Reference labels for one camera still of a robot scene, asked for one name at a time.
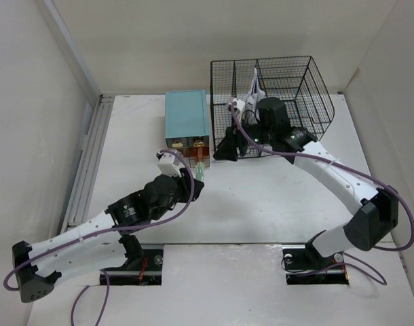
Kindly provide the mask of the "green highlighter marker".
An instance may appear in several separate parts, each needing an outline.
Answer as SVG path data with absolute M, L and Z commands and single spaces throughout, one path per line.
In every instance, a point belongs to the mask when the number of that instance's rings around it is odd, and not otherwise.
M 205 164 L 203 162 L 197 162 L 195 165 L 195 179 L 203 182 L 204 181 L 204 169 Z

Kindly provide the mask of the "wooden drawer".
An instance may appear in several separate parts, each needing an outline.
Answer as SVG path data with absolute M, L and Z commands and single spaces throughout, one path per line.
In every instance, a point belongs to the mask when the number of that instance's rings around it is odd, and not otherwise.
M 210 148 L 204 147 L 190 147 L 189 148 L 189 165 L 195 168 L 198 163 L 203 163 L 205 168 L 210 167 Z

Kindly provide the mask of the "white Canon paper booklet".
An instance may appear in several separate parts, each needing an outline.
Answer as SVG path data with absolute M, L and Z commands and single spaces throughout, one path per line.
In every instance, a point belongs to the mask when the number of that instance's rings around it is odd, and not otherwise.
M 245 105 L 250 108 L 254 107 L 260 100 L 264 99 L 265 97 L 266 94 L 259 85 L 258 71 L 256 68 L 254 68 L 250 90 L 248 91 L 245 98 Z

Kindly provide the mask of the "orange highlighter marker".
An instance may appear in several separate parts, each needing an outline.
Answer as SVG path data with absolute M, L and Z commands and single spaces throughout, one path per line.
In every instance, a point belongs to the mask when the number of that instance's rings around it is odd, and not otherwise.
M 194 154 L 197 162 L 203 162 L 208 155 L 208 149 L 204 146 L 195 147 Z

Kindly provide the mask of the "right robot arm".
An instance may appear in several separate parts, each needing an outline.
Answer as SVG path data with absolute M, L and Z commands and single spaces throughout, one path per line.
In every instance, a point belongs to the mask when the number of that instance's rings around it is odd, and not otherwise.
M 370 251 L 397 226 L 397 193 L 342 165 L 308 129 L 292 126 L 283 101 L 275 97 L 260 100 L 255 122 L 249 124 L 243 120 L 247 113 L 243 101 L 231 99 L 228 110 L 232 123 L 215 150 L 215 160 L 236 162 L 249 147 L 282 156 L 325 186 L 352 216 L 305 243 L 299 252 L 302 270 L 324 268 L 328 259 L 348 249 Z

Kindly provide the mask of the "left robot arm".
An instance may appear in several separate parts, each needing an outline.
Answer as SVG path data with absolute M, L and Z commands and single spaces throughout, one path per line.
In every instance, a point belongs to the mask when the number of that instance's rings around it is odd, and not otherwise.
M 109 205 L 89 221 L 49 240 L 12 247 L 17 291 L 23 303 L 50 294 L 77 276 L 107 268 L 137 268 L 144 257 L 134 233 L 182 203 L 197 200 L 204 182 L 185 169 L 179 177 L 160 175 L 142 190 Z

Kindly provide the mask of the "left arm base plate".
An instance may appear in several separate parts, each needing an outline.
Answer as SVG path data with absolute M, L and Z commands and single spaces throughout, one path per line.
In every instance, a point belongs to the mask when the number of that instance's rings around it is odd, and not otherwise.
M 134 266 L 108 268 L 110 285 L 115 286 L 160 286 L 164 263 L 164 245 L 143 244 L 144 257 Z

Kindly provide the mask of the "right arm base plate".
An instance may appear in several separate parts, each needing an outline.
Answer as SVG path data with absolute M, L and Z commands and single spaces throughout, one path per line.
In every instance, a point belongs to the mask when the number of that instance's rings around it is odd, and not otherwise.
M 287 285 L 349 285 L 342 253 L 322 257 L 304 244 L 282 247 L 281 267 Z

